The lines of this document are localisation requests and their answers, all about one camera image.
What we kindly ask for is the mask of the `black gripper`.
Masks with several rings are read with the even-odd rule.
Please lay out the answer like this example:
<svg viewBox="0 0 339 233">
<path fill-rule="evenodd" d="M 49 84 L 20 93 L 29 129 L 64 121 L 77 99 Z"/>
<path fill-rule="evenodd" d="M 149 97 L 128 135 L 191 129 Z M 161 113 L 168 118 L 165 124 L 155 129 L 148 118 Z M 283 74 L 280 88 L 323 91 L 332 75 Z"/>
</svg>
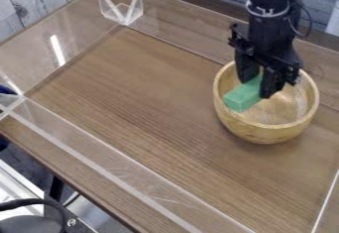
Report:
<svg viewBox="0 0 339 233">
<path fill-rule="evenodd" d="M 271 7 L 249 0 L 249 22 L 231 25 L 237 77 L 247 83 L 263 69 L 259 97 L 269 99 L 288 83 L 293 85 L 303 67 L 292 42 L 297 35 L 300 6 L 295 0 Z"/>
</svg>

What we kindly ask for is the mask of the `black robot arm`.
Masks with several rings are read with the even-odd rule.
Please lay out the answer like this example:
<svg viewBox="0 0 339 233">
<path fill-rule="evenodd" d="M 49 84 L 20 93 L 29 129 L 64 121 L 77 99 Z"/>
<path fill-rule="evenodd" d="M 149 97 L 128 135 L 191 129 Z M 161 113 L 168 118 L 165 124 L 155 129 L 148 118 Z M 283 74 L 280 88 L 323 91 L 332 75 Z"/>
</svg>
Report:
<svg viewBox="0 0 339 233">
<path fill-rule="evenodd" d="M 293 85 L 303 60 L 293 49 L 303 12 L 300 0 L 247 0 L 249 21 L 231 25 L 229 45 L 241 83 L 261 74 L 259 97 L 269 99 L 288 83 Z"/>
</svg>

